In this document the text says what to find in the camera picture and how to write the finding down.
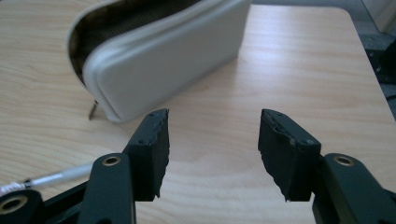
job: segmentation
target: pencil case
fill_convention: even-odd
[[[76,19],[68,58],[106,117],[127,121],[235,58],[249,6],[249,0],[103,3]]]

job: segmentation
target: open pouch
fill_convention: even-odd
[[[133,119],[236,57],[250,0],[130,0],[82,13],[70,63],[111,121]]]

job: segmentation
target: table surface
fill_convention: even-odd
[[[121,152],[140,123],[87,119],[65,37],[98,1],[0,2],[0,185]],[[162,197],[138,223],[313,223],[285,203],[257,149],[260,114],[287,114],[322,154],[362,161],[396,191],[396,125],[349,15],[329,7],[252,6],[239,57],[158,105],[170,108]],[[41,190],[48,199],[80,179]]]

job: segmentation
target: gray floor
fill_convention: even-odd
[[[345,9],[353,20],[365,49],[386,49],[396,39],[396,27],[389,34],[381,34],[361,0],[253,0],[259,5],[340,7]],[[396,94],[396,85],[381,84],[385,97]],[[396,99],[388,101],[396,118]]]

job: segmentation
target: pen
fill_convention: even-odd
[[[42,175],[36,178],[27,179],[23,182],[12,182],[0,186],[0,197],[10,192],[21,189],[38,189],[49,185],[62,183],[64,181],[76,179],[88,175],[92,169],[92,162],[84,165],[65,169],[49,175]]]

